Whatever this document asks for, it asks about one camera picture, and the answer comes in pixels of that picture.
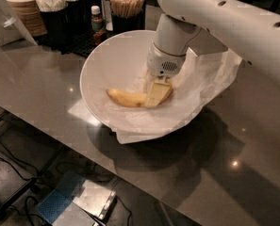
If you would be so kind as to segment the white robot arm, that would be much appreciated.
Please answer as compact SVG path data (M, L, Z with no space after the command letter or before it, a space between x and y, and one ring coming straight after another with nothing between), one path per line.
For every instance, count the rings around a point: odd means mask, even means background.
M161 15L147 66L155 77L173 77L186 51L226 48L280 86L280 15L239 0L157 0Z

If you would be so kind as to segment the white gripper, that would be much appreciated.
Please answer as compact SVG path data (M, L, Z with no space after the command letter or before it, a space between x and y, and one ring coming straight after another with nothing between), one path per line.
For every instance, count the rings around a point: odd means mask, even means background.
M172 56L159 50L153 43L148 50L146 64L152 76L174 77L179 74L186 56ZM145 106L156 107L169 98L173 91L170 80L151 77L145 83Z

